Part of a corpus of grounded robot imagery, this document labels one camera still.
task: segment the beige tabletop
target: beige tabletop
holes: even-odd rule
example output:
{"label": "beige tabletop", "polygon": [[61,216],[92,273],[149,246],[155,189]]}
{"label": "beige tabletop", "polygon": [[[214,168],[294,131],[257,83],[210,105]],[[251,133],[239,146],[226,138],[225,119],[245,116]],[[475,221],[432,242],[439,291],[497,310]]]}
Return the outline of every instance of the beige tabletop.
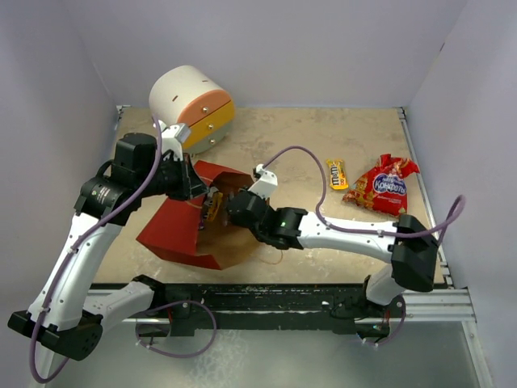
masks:
{"label": "beige tabletop", "polygon": [[[117,137],[129,132],[154,134],[149,109],[124,111]],[[234,169],[251,172],[277,151],[291,145],[311,149],[324,162],[342,158],[353,183],[375,164],[381,154],[409,157],[401,122],[395,109],[346,108],[239,108],[229,135],[211,150],[198,155]],[[276,207],[291,206],[313,211],[321,195],[321,177],[314,161],[298,150],[289,151],[270,165],[279,177],[271,198]],[[408,211],[429,226],[415,175],[406,179]],[[385,221],[389,216],[341,201],[343,192],[329,190],[323,213],[357,221]],[[379,260],[350,252],[327,249],[289,250],[280,264],[280,251],[263,245],[243,264],[223,271],[196,268],[159,259],[135,237],[165,200],[143,200],[111,245],[95,277],[96,283],[126,283],[145,274],[166,283],[362,283],[382,268]],[[435,282],[443,277],[437,264]]]}

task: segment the floor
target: floor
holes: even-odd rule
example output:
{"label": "floor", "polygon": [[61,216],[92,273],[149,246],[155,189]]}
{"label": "floor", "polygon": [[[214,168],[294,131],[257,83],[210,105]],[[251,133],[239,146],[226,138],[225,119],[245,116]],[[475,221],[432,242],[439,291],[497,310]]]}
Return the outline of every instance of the floor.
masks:
{"label": "floor", "polygon": [[[154,134],[148,109],[125,110],[117,137],[129,132]],[[352,183],[381,154],[410,156],[396,109],[239,108],[229,135],[197,158],[251,172],[257,164],[293,144],[310,148],[322,162],[327,158],[344,159],[347,178]],[[273,207],[314,209],[322,187],[312,159],[294,150],[274,162],[271,169],[279,177],[279,187],[271,198]],[[406,179],[406,185],[409,213],[429,226],[415,175]],[[323,213],[357,221],[392,220],[345,204],[342,197],[343,192],[330,191]],[[280,264],[267,264],[280,260],[280,251],[266,245],[243,258],[242,264],[223,271],[170,263],[135,240],[164,200],[165,197],[144,200],[111,245],[95,277],[96,283],[126,283],[140,274],[167,283],[362,283],[384,265],[366,256],[323,249],[286,251]],[[435,282],[443,282],[438,264]]]}

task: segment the candy bag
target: candy bag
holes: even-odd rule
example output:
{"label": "candy bag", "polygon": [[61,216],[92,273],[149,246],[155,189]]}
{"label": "candy bag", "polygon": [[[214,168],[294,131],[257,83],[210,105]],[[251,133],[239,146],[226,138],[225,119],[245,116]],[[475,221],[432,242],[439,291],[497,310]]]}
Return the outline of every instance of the candy bag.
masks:
{"label": "candy bag", "polygon": [[398,217],[407,213],[404,178],[413,172],[420,170],[412,160],[381,155],[376,165],[355,181],[343,201]]}

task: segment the gray wall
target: gray wall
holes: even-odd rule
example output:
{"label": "gray wall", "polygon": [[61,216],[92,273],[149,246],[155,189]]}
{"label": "gray wall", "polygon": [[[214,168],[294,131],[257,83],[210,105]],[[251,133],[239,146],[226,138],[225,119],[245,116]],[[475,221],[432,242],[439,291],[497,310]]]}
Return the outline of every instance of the gray wall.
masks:
{"label": "gray wall", "polygon": [[517,2],[471,0],[409,107],[433,209],[463,192],[467,208],[445,253],[472,293],[499,387],[515,387],[517,322]]}
{"label": "gray wall", "polygon": [[64,0],[117,103],[195,65],[239,105],[407,105],[466,0]]}
{"label": "gray wall", "polygon": [[74,201],[111,145],[116,119],[57,0],[0,2],[0,376],[28,381],[29,341],[6,326],[46,281]]}

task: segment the red cardboard box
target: red cardboard box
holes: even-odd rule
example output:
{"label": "red cardboard box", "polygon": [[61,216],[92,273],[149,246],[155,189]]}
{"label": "red cardboard box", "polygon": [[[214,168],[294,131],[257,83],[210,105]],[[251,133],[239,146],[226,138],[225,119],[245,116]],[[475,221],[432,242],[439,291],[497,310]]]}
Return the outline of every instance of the red cardboard box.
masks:
{"label": "red cardboard box", "polygon": [[[232,168],[198,161],[194,165],[200,178],[223,193],[251,186],[250,175]],[[226,225],[225,211],[205,222],[198,230],[204,196],[182,202],[166,199],[137,237],[137,241],[160,259],[210,269],[225,269],[246,261],[259,246],[248,229]]]}

